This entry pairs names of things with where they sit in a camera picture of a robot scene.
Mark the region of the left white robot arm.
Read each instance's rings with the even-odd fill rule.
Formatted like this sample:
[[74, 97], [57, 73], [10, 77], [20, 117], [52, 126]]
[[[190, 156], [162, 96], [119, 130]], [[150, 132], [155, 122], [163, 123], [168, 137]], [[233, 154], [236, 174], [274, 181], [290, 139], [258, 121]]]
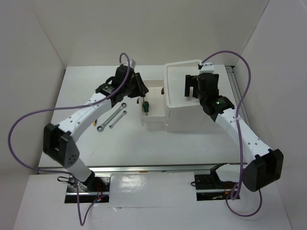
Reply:
[[100, 85], [86, 104], [65, 120], [44, 127], [43, 152], [77, 179], [77, 185], [90, 191], [95, 173], [80, 159], [76, 146], [83, 132], [101, 115], [120, 103], [124, 97], [144, 97], [148, 93], [134, 61], [117, 67], [115, 75]]

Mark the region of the green orange stubby screwdriver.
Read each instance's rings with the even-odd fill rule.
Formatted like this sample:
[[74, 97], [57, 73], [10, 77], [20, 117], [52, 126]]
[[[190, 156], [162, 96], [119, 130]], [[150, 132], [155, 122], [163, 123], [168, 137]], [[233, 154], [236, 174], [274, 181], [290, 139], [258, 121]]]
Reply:
[[144, 110], [145, 115], [147, 116], [148, 113], [149, 113], [149, 105], [146, 104], [146, 105], [143, 107], [143, 110]]

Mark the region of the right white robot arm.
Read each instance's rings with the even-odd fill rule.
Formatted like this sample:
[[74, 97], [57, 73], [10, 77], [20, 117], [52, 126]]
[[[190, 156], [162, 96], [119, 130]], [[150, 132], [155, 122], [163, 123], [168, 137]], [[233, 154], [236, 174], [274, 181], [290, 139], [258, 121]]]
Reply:
[[256, 192], [281, 177], [284, 155], [262, 142], [237, 113], [237, 108], [219, 94], [219, 75], [185, 76], [185, 96], [197, 98], [205, 114], [236, 142], [248, 164], [241, 176], [244, 186]]

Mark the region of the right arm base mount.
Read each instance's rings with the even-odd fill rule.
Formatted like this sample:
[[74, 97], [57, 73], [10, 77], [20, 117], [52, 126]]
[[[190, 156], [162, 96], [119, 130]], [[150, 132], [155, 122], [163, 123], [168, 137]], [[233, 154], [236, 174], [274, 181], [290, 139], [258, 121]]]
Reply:
[[196, 189], [197, 201], [215, 201], [225, 200], [235, 183], [221, 181], [213, 167], [207, 173], [194, 175], [194, 181], [190, 185]]

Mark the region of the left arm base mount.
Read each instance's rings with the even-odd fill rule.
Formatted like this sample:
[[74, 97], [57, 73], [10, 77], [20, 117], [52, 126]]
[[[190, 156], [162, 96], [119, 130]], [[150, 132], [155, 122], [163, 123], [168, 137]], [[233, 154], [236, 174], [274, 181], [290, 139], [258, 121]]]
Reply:
[[[65, 194], [65, 204], [77, 203], [77, 186], [72, 177], [59, 176], [58, 182], [65, 183], [67, 185]], [[97, 203], [109, 202], [109, 190], [110, 190], [110, 175], [102, 175], [95, 178], [94, 183], [89, 187], [78, 182], [79, 187], [79, 202], [80, 203], [92, 203], [97, 199]]]

